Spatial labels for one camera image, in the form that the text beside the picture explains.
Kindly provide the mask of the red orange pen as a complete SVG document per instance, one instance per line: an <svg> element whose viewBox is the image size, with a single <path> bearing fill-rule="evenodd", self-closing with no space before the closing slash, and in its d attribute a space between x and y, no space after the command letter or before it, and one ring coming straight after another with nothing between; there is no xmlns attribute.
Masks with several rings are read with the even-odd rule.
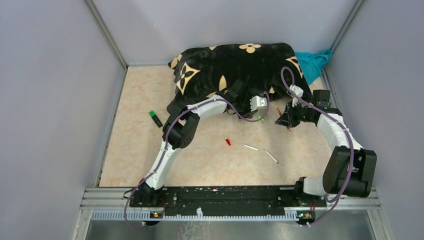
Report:
<svg viewBox="0 0 424 240"><path fill-rule="evenodd" d="M289 119L289 116L288 116L288 114L287 114L286 112L282 112L278 106L275 106L275 108L276 108L276 110L277 110L277 113L278 113L279 117L287 117L287 118ZM286 128L286 129L287 129L289 132L291 131L291 122L290 122L290 128Z"/></svg>

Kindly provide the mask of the clear highlighter with green cap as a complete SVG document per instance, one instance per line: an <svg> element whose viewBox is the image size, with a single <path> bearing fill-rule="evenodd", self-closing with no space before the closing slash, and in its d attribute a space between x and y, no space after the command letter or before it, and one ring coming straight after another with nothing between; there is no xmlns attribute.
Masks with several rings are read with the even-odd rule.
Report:
<svg viewBox="0 0 424 240"><path fill-rule="evenodd" d="M257 116L257 119L258 119L261 123L264 123L264 122L266 121L265 117L264 117L264 116L262 116L262 115L258 115L258 116Z"/></svg>

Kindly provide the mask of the white marker with red tip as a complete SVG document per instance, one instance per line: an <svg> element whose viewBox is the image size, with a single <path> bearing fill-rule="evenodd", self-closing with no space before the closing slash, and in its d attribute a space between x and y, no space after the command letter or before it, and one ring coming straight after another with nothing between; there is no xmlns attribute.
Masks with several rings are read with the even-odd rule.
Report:
<svg viewBox="0 0 424 240"><path fill-rule="evenodd" d="M266 149L263 150L276 164L279 163L279 161Z"/></svg>

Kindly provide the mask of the white pen with red cap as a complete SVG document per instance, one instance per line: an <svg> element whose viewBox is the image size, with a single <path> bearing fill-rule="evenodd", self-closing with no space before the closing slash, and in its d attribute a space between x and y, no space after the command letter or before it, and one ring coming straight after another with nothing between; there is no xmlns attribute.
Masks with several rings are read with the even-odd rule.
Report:
<svg viewBox="0 0 424 240"><path fill-rule="evenodd" d="M227 143L228 146L231 146L232 145L231 144L231 141L228 138L225 138L224 140L225 140L225 142Z"/></svg>

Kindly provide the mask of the white pen with green tip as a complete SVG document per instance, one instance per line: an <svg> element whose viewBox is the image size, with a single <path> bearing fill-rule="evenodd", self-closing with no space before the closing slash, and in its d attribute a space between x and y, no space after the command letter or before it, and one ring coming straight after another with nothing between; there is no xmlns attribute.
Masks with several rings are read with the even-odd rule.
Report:
<svg viewBox="0 0 424 240"><path fill-rule="evenodd" d="M259 150L260 150L259 148L254 147L254 146L250 146L250 145L248 145L248 144L244 144L244 143L242 143L241 145L242 145L243 147L246 147L246 148L249 148L249 149L252 149L252 150L255 150L255 151L259 151Z"/></svg>

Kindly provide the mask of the black marker with green tip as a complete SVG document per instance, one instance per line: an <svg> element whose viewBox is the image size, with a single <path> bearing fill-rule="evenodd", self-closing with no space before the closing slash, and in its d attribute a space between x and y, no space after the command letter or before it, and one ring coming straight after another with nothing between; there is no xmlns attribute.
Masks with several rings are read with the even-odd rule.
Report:
<svg viewBox="0 0 424 240"><path fill-rule="evenodd" d="M157 116L157 114L153 110L151 110L149 112L149 116L151 117L151 119L153 120L153 122L156 124L156 126L158 128L162 128L163 127L162 121L159 119L159 117Z"/></svg>

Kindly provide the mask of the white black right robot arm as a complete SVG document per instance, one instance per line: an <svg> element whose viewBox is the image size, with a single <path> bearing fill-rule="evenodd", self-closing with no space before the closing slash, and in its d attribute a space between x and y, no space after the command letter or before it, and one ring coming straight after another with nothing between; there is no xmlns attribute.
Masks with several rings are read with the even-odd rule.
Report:
<svg viewBox="0 0 424 240"><path fill-rule="evenodd" d="M372 190L377 154L363 148L344 123L339 109L332 107L328 90L314 90L311 103L294 106L290 101L275 124L291 129L301 122L314 123L322 131L332 154L318 177L302 177L302 187L293 192L299 206L307 206L315 196L341 194L366 198Z"/></svg>

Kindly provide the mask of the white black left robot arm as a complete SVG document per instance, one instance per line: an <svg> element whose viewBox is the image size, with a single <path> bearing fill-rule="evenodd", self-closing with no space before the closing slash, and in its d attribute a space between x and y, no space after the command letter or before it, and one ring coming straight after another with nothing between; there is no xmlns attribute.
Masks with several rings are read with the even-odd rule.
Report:
<svg viewBox="0 0 424 240"><path fill-rule="evenodd" d="M173 106L162 127L163 135L158 155L148 174L131 190L128 199L139 192L141 200L149 207L160 202L159 189L164 187L167 175L179 153L193 141L202 120L231 109L239 119L253 123L252 115L260 108L268 110L269 103L268 92L259 92L238 80L227 91L218 91L205 100Z"/></svg>

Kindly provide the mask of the black pillow with beige flowers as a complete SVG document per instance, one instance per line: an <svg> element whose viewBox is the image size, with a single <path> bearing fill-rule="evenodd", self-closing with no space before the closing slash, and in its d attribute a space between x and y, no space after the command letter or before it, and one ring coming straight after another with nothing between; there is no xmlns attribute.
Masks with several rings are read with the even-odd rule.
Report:
<svg viewBox="0 0 424 240"><path fill-rule="evenodd" d="M312 92L293 48L278 43L233 43L189 48L168 63L175 76L175 96L166 107L192 105L227 92L235 82L271 100L288 96L281 77L288 86L303 90L302 99L309 101Z"/></svg>

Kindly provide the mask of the teal cloth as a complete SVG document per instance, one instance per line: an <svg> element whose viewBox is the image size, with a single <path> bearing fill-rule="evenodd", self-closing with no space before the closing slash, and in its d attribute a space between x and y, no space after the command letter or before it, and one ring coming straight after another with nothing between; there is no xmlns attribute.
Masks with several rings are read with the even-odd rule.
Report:
<svg viewBox="0 0 424 240"><path fill-rule="evenodd" d="M331 49L325 49L317 53L296 52L295 56L300 64L304 78L310 86L322 75L322 70L330 62L333 52Z"/></svg>

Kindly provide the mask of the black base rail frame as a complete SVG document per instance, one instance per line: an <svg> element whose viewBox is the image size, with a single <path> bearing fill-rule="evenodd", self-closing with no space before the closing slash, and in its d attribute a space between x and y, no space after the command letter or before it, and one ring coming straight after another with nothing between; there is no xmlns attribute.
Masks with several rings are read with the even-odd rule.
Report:
<svg viewBox="0 0 424 240"><path fill-rule="evenodd" d="M84 191L78 223L128 221L139 228L160 222L297 222L306 225L327 211L363 211L372 225L382 222L375 189L365 198L342 196L327 202L323 196L301 192L294 185L169 186L153 201L130 188L100 187Z"/></svg>

